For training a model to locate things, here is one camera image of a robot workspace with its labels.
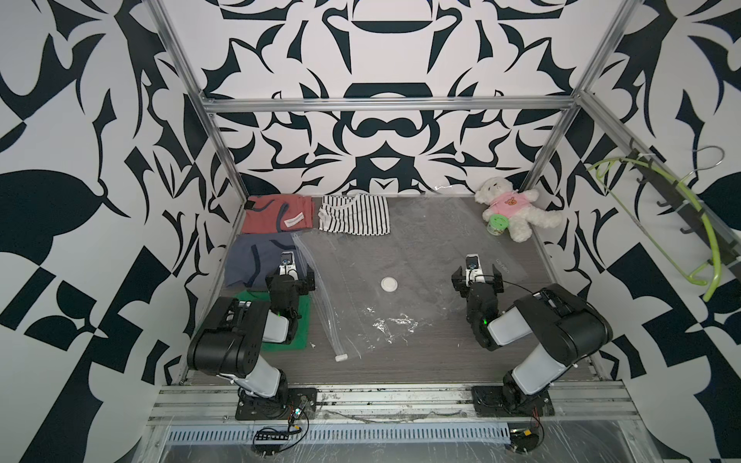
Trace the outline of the blue tank top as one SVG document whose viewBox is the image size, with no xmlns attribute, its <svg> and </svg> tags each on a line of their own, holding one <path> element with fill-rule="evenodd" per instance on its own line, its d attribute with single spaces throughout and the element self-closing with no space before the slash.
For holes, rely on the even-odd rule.
<svg viewBox="0 0 741 463">
<path fill-rule="evenodd" d="M 239 235 L 227 256 L 225 286 L 267 291 L 266 277 L 279 267 L 285 252 L 293 252 L 297 273 L 303 278 L 307 264 L 291 233 Z"/>
</svg>

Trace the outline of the green garment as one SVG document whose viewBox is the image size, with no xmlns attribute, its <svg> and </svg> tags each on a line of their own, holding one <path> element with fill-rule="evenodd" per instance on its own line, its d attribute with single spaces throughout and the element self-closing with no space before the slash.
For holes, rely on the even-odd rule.
<svg viewBox="0 0 741 463">
<path fill-rule="evenodd" d="M 240 301 L 268 301 L 269 294 L 267 292 L 251 292 L 241 291 L 236 296 L 236 299 Z M 301 295 L 299 297 L 299 320 L 297 325 L 297 331 L 293 341 L 287 345 L 279 345 L 279 343 L 263 343 L 262 351 L 265 352 L 282 352 L 291 350 L 303 350 L 308 345 L 308 332 L 311 324 L 311 312 L 312 312 L 312 299 L 309 295 Z"/>
</svg>

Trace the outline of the red tank top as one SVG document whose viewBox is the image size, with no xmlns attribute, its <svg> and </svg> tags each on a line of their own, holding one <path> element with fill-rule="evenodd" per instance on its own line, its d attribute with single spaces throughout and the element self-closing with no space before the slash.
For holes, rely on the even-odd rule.
<svg viewBox="0 0 741 463">
<path fill-rule="evenodd" d="M 241 233 L 266 235 L 292 233 L 314 227 L 315 203 L 293 194 L 250 196 L 245 205 Z"/>
</svg>

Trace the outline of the clear plastic vacuum bag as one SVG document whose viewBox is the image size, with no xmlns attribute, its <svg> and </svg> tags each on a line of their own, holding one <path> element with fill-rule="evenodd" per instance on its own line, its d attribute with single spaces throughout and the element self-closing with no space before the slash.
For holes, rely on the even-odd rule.
<svg viewBox="0 0 741 463">
<path fill-rule="evenodd" d="M 389 216 L 390 233 L 382 237 L 318 229 L 294 237 L 316 274 L 312 302 L 337 363 L 403 345 L 464 312 L 451 277 L 469 254 L 480 256 L 484 272 L 495 265 L 517 285 L 543 268 L 534 243 L 490 235 L 470 198 L 392 199 Z M 384 277 L 398 281 L 395 292 L 382 289 Z"/>
</svg>

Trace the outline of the black white striped shirt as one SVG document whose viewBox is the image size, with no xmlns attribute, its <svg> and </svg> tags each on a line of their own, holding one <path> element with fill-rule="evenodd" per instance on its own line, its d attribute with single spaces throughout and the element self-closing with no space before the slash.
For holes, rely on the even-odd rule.
<svg viewBox="0 0 741 463">
<path fill-rule="evenodd" d="M 357 237 L 389 235 L 389 204 L 386 198 L 370 194 L 325 196 L 318 211 L 318 228 Z"/>
</svg>

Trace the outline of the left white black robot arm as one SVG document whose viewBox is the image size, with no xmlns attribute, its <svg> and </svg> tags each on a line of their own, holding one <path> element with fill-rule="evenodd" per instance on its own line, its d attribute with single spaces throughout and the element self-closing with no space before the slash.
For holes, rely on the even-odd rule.
<svg viewBox="0 0 741 463">
<path fill-rule="evenodd" d="M 219 297 L 191 340 L 186 362 L 189 370 L 237 385 L 247 399 L 286 406 L 285 372 L 262 358 L 262 346 L 293 342 L 302 318 L 300 298 L 316 289 L 315 272 L 309 268 L 299 278 L 276 270 L 266 283 L 266 300 Z"/>
</svg>

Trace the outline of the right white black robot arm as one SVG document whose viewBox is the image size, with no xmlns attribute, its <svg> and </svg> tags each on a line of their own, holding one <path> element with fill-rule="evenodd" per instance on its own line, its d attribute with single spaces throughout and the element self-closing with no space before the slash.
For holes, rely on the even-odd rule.
<svg viewBox="0 0 741 463">
<path fill-rule="evenodd" d="M 451 281 L 466 301 L 466 321 L 482 348 L 494 351 L 530 335 L 538 341 L 503 378 L 499 406 L 509 414 L 532 413 L 553 381 L 613 341 L 606 318 L 559 284 L 526 291 L 502 310 L 499 296 L 507 284 L 497 268 L 484 273 L 478 256 L 467 257 Z"/>
</svg>

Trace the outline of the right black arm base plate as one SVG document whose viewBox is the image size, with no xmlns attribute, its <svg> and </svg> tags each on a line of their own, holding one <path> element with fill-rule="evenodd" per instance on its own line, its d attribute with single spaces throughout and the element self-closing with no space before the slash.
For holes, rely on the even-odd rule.
<svg viewBox="0 0 741 463">
<path fill-rule="evenodd" d="M 479 417 L 552 417 L 553 401 L 548 390 L 525 395 L 515 385 L 473 386 L 472 403 Z"/>
</svg>

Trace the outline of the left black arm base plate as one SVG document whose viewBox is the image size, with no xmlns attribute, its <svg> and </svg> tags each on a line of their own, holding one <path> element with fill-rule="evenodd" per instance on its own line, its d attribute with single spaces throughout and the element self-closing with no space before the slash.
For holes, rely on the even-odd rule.
<svg viewBox="0 0 741 463">
<path fill-rule="evenodd" d="M 237 421 L 263 421 L 287 419 L 293 410 L 301 408 L 310 415 L 316 410 L 318 390 L 316 388 L 287 388 L 279 390 L 275 397 L 266 399 L 239 389 L 239 403 L 235 411 Z"/>
</svg>

